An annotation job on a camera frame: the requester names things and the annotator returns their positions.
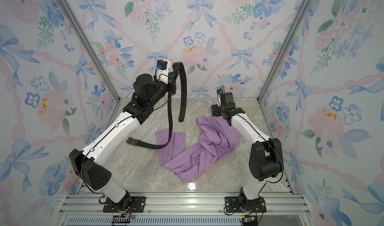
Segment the purple trousers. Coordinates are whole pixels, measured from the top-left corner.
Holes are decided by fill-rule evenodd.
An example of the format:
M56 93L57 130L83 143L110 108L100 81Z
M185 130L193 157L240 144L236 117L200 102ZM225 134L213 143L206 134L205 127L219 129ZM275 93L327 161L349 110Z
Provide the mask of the purple trousers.
M234 152L240 133L221 117L198 117L199 141L186 148L187 135L174 132L169 144L158 150L159 163L184 182L202 176L217 161Z

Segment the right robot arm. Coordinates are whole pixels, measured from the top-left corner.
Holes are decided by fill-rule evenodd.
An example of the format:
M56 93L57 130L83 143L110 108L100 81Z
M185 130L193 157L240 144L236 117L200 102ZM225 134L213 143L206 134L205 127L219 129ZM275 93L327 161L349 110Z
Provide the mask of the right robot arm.
M244 211L266 211L261 192L267 184L276 184L284 174L282 143L271 138L251 122L246 112L236 107L233 94L217 90L218 102L211 106L212 115L221 117L251 145L249 169L251 176L239 193L238 207Z

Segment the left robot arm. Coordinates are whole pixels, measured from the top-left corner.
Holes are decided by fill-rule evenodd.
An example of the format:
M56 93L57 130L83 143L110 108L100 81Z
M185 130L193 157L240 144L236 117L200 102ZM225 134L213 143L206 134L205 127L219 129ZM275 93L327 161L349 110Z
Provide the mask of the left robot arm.
M176 92L176 80L182 79L176 71L169 75L151 76L142 74L134 82L131 101L123 108L118 118L99 137L82 150L74 149L69 154L73 169L93 193L102 194L127 210L130 194L104 167L115 148L155 111L155 105L164 96L168 97L168 112L172 111L171 99Z

